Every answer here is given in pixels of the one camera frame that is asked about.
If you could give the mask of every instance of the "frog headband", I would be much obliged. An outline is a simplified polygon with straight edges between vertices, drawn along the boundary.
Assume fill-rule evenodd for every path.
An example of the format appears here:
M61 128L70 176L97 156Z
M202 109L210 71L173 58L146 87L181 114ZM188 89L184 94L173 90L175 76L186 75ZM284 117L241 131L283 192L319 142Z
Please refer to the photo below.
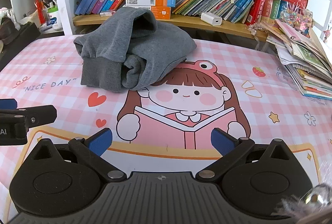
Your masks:
M210 61L198 60L195 62L194 65L180 63L176 66L176 68L197 70L211 77L220 87L224 86L220 78L215 74L215 72L217 72L217 67L215 66L215 64L211 63Z

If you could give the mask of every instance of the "open book illustration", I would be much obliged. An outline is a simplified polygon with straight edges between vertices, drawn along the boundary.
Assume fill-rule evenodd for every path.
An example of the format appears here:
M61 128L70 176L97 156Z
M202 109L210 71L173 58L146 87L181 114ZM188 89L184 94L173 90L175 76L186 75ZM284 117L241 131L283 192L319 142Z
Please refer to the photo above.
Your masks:
M237 121L233 107L216 113L193 127L138 106L134 113L140 119L140 129L132 143L184 149L213 149L211 131L218 127L227 132L228 124Z

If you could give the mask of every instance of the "strawberry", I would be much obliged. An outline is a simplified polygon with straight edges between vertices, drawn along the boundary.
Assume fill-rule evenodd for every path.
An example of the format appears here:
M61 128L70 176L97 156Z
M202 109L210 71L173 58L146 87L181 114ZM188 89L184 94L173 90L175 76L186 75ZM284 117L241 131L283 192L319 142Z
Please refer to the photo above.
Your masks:
M260 67L253 67L252 71L258 77L265 77L266 76L266 74L264 73L264 71Z

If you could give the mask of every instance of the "figurine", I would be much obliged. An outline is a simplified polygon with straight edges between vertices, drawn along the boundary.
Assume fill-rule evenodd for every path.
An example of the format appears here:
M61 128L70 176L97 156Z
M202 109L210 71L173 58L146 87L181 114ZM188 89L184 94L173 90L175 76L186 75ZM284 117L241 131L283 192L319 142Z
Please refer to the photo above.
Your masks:
M324 40L323 42L326 43L327 42L327 39L328 37L330 36L331 32L330 32L331 28L326 30L326 31L323 31L323 33L325 34L325 37L324 37Z

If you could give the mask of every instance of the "sweatshirt cuff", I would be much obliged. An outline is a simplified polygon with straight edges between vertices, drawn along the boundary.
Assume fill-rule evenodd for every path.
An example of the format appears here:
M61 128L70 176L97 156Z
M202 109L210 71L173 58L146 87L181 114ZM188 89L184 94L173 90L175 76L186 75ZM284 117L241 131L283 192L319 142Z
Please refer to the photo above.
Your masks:
M81 85L120 92L121 66L122 63L104 57L83 57Z

